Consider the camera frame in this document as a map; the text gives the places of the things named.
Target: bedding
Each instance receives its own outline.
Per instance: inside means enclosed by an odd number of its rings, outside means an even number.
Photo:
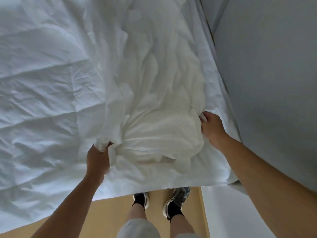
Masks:
[[[206,109],[239,139],[204,30],[196,0],[0,0],[0,232],[49,216],[92,144],[94,200],[235,182],[200,132]]]

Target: person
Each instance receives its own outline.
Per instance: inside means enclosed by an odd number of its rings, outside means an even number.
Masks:
[[[317,237],[317,194],[278,171],[239,141],[226,134],[219,116],[204,112],[202,132],[226,157],[246,189],[260,216],[277,238]],[[93,195],[109,169],[108,151],[94,146],[87,154],[87,172],[79,185],[34,233],[32,238],[77,238]],[[163,214],[171,223],[171,238],[196,238],[194,229],[182,214],[190,193],[177,188],[164,205]],[[134,203],[118,238],[159,238],[157,229],[146,219],[147,193],[133,195]]]

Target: person's left hand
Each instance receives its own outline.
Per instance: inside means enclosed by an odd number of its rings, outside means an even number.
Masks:
[[[109,143],[104,152],[100,152],[94,145],[92,145],[87,153],[87,171],[85,178],[93,180],[98,186],[103,182],[105,173],[108,172],[110,167],[108,154],[110,145],[112,145],[112,143]]]

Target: forearm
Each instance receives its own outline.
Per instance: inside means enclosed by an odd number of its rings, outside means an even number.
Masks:
[[[278,171],[240,142],[219,146],[263,220],[279,237],[317,237],[317,195]]]
[[[97,188],[95,179],[85,177],[32,238],[77,238]]]

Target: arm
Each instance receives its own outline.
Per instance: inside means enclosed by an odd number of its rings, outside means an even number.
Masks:
[[[257,211],[277,238],[317,237],[317,194],[230,137],[218,115],[204,112],[202,130],[226,157]]]
[[[31,238],[77,238],[93,196],[108,169],[108,147],[102,153],[92,146],[87,154],[87,172],[84,179]]]

